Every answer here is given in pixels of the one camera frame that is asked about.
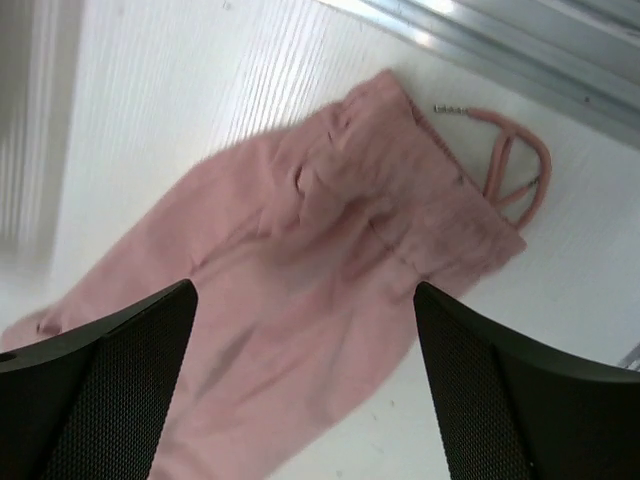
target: fabric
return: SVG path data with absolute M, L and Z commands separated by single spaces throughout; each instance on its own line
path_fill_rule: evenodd
M 525 248 L 391 72 L 195 166 L 7 349 L 184 277 L 199 306 L 153 480 L 262 479 L 369 397 L 427 280 L 460 295 Z

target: drawstring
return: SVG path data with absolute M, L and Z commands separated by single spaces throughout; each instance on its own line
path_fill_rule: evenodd
M 531 205 L 529 205 L 529 208 L 527 208 L 522 216 L 513 224 L 517 230 L 528 225 L 540 209 L 542 201 L 547 193 L 547 189 L 549 188 L 549 181 L 551 180 L 551 154 L 544 142 L 528 128 L 490 110 L 436 105 L 434 107 L 434 111 L 436 113 L 467 115 L 471 118 L 475 118 L 476 120 L 493 123 L 502 129 L 493 145 L 491 164 L 489 165 L 487 180 L 482 194 L 496 209 L 502 209 L 507 205 L 511 205 L 512 203 L 522 199 L 532 188 L 535 187 L 536 193 Z M 536 178 L 528 182 L 526 185 L 500 198 L 500 187 L 504 180 L 511 147 L 513 146 L 513 142 L 516 138 L 521 138 L 538 154 L 540 172 Z

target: crumpled fabric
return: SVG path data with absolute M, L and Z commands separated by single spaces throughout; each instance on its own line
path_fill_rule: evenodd
M 393 372 L 419 281 L 459 296 L 524 248 L 385 71 L 195 166 L 2 343 L 190 278 L 199 306 L 149 478 L 262 479 Z

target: metal aglet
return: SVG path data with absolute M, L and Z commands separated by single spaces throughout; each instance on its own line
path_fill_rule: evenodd
M 436 113 L 448 113 L 453 115 L 466 115 L 467 108 L 464 107 L 451 107 L 449 105 L 434 105 L 433 111 Z

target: pink cloth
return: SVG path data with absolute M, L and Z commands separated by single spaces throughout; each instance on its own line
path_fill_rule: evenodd
M 524 248 L 383 72 L 194 167 L 2 340 L 33 343 L 191 278 L 200 303 L 150 478 L 262 479 L 398 365 L 420 280 L 460 295 Z

